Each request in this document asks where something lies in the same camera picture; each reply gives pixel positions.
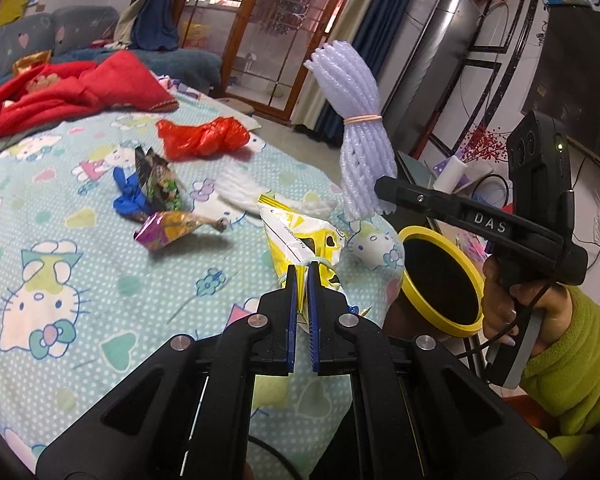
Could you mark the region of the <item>blue rubber glove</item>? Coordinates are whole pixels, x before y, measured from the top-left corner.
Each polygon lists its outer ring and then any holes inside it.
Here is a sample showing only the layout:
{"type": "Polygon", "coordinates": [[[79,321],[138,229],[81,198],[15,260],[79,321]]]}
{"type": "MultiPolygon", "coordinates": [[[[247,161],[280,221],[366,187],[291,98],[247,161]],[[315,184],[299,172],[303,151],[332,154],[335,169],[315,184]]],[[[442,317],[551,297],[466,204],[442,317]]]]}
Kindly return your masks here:
{"type": "Polygon", "coordinates": [[[114,200],[114,211],[121,217],[143,223],[154,212],[140,187],[137,174],[125,175],[122,168],[112,170],[120,195],[114,200]]]}

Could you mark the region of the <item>wooden glass sliding door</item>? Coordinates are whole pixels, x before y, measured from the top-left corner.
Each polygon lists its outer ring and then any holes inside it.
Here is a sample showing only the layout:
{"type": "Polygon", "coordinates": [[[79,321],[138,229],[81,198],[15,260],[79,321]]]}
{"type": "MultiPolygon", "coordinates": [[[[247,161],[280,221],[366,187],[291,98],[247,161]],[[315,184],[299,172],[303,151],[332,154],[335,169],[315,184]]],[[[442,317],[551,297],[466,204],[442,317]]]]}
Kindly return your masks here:
{"type": "Polygon", "coordinates": [[[335,26],[347,0],[174,0],[184,49],[220,61],[215,98],[242,101],[288,122],[308,71],[304,62],[335,26]]]}

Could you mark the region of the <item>dark green snack packet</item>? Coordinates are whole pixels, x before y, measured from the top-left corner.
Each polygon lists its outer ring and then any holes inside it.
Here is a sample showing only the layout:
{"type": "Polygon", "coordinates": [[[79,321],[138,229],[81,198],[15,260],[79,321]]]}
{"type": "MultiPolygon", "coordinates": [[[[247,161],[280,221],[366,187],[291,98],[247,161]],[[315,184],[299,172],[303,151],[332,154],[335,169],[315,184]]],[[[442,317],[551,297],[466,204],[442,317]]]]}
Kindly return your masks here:
{"type": "Polygon", "coordinates": [[[134,154],[138,185],[151,210],[183,211],[180,180],[170,168],[169,162],[152,148],[145,151],[137,146],[134,154]]]}

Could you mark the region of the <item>silver tower air conditioner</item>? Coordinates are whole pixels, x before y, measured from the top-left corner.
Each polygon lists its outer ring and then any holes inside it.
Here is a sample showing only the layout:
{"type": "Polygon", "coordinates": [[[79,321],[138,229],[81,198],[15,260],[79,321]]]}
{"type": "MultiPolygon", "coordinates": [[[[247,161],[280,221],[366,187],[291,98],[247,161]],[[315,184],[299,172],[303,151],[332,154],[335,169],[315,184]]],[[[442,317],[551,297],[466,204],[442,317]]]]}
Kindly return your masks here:
{"type": "Polygon", "coordinates": [[[392,147],[418,144],[474,39],[480,10],[471,0],[437,0],[382,111],[392,147]]]}

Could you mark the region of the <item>yellow snack bag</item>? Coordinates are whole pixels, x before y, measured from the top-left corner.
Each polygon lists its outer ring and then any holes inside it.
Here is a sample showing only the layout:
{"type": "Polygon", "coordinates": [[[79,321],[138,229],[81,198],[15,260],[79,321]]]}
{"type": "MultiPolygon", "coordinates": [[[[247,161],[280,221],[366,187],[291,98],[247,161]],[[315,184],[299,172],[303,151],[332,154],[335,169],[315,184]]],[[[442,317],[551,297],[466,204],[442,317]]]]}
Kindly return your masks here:
{"type": "Polygon", "coordinates": [[[300,287],[297,300],[298,326],[309,333],[308,267],[318,263],[320,284],[348,299],[337,274],[346,236],[326,220],[302,214],[266,195],[258,198],[257,206],[268,239],[276,282],[272,289],[283,288],[288,266],[298,274],[300,287]]]}

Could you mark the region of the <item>blue curtain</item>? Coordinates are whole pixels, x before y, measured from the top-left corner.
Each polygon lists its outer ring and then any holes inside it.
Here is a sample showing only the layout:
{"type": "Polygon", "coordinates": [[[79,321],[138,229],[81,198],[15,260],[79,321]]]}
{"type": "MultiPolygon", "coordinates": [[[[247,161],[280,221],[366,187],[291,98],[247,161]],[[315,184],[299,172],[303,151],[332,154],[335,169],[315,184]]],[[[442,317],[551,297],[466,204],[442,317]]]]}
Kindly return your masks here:
{"type": "Polygon", "coordinates": [[[171,15],[174,0],[132,0],[120,14],[114,44],[122,49],[173,51],[178,31],[171,15]]]}
{"type": "Polygon", "coordinates": [[[388,58],[411,0],[347,0],[327,41],[347,41],[374,76],[388,58]]]}

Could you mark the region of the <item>red plastic bag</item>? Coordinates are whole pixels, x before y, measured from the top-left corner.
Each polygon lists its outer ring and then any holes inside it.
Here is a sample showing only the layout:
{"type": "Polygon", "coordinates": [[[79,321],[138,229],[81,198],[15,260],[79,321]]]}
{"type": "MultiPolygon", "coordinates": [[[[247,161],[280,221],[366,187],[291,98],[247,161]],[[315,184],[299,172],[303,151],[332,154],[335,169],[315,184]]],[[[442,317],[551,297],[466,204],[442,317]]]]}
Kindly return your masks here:
{"type": "Polygon", "coordinates": [[[249,131],[234,117],[218,117],[199,126],[160,119],[156,127],[166,158],[174,162],[233,153],[250,140],[249,131]]]}

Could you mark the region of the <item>wall mounted television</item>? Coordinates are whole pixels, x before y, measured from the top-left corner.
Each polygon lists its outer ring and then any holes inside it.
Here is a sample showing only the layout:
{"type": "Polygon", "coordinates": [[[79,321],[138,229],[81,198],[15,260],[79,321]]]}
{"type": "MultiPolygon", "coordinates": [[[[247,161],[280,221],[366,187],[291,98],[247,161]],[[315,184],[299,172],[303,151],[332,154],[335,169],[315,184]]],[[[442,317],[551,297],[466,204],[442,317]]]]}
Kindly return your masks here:
{"type": "Polygon", "coordinates": [[[600,164],[600,12],[550,6],[541,54],[522,110],[559,120],[600,164]]]}

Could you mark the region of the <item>blue curtain right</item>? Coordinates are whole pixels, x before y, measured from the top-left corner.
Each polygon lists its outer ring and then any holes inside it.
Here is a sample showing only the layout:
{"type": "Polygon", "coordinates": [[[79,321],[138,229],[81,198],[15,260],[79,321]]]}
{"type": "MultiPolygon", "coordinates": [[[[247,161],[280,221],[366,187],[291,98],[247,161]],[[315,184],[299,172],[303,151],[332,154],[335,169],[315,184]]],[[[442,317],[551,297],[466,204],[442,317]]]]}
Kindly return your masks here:
{"type": "Polygon", "coordinates": [[[347,0],[327,41],[347,41],[374,76],[388,58],[411,0],[347,0]]]}

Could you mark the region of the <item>purple candy wrapper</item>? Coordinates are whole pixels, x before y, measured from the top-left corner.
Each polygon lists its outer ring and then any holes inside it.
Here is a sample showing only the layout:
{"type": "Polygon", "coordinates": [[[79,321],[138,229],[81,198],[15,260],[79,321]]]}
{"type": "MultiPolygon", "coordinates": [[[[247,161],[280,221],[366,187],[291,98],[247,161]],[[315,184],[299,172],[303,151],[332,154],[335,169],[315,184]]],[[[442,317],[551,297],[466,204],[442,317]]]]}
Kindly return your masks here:
{"type": "Polygon", "coordinates": [[[150,252],[156,252],[202,226],[210,226],[216,232],[223,233],[229,224],[227,218],[211,219],[194,212],[161,211],[149,216],[133,238],[150,252]]]}

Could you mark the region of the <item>red berry branch decoration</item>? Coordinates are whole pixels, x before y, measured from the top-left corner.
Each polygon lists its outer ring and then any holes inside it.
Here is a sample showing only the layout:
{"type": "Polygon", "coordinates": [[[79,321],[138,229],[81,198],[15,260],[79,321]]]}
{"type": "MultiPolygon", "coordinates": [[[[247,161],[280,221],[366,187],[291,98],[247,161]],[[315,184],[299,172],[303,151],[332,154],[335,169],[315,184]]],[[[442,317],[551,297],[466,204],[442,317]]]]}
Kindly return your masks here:
{"type": "Polygon", "coordinates": [[[507,138],[507,133],[478,126],[471,131],[468,141],[463,146],[460,159],[463,162],[476,162],[477,160],[487,160],[496,164],[507,162],[507,138]]]}

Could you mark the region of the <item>blue grey sofa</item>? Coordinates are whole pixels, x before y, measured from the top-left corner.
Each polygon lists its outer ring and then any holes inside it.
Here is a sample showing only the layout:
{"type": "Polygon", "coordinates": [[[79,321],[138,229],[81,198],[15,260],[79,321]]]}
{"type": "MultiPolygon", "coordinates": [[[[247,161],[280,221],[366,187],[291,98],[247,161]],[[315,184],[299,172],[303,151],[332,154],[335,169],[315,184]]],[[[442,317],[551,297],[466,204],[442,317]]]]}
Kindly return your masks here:
{"type": "MultiPolygon", "coordinates": [[[[53,63],[100,63],[114,53],[105,46],[119,21],[111,6],[65,6],[37,13],[0,27],[0,86],[14,76],[15,62],[50,52],[53,63]]],[[[134,55],[158,76],[169,76],[207,93],[221,83],[221,59],[199,49],[146,51],[134,55]]]]}

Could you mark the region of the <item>yellow rimmed trash bin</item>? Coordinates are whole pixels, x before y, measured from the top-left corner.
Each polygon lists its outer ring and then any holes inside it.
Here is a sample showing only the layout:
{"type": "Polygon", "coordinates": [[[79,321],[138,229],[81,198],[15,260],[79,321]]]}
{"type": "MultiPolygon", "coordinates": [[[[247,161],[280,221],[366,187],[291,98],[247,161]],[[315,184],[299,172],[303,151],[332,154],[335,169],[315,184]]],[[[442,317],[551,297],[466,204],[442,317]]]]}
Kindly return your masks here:
{"type": "Polygon", "coordinates": [[[402,292],[436,330],[468,338],[482,330],[483,278],[450,240],[423,226],[399,233],[404,249],[402,292]]]}

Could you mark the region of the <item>Hello Kitty teal quilt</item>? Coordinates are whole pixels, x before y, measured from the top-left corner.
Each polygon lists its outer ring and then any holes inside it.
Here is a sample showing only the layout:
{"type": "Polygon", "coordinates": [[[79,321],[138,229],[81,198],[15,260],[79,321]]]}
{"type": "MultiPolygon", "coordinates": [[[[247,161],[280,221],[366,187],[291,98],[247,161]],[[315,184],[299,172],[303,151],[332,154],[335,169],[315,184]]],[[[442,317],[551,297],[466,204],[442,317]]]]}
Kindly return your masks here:
{"type": "Polygon", "coordinates": [[[0,436],[33,470],[63,431],[171,336],[206,338],[257,310],[278,282],[262,221],[222,200],[237,166],[264,192],[332,205],[348,303],[381,323],[403,252],[383,218],[348,221],[329,177],[252,136],[235,154],[179,162],[187,208],[223,218],[158,252],[114,210],[114,175],[160,150],[158,116],[114,110],[0,143],[0,436]]]}

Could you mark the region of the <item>red blanket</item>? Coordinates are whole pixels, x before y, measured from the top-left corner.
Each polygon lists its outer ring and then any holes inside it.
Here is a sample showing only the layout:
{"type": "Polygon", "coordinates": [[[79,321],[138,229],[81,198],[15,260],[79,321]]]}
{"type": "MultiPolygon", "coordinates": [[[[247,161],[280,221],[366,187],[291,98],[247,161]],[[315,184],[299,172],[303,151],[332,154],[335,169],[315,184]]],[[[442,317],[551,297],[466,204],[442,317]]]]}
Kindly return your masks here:
{"type": "Polygon", "coordinates": [[[0,87],[0,139],[112,108],[173,112],[178,101],[129,51],[100,63],[44,64],[0,87]]]}

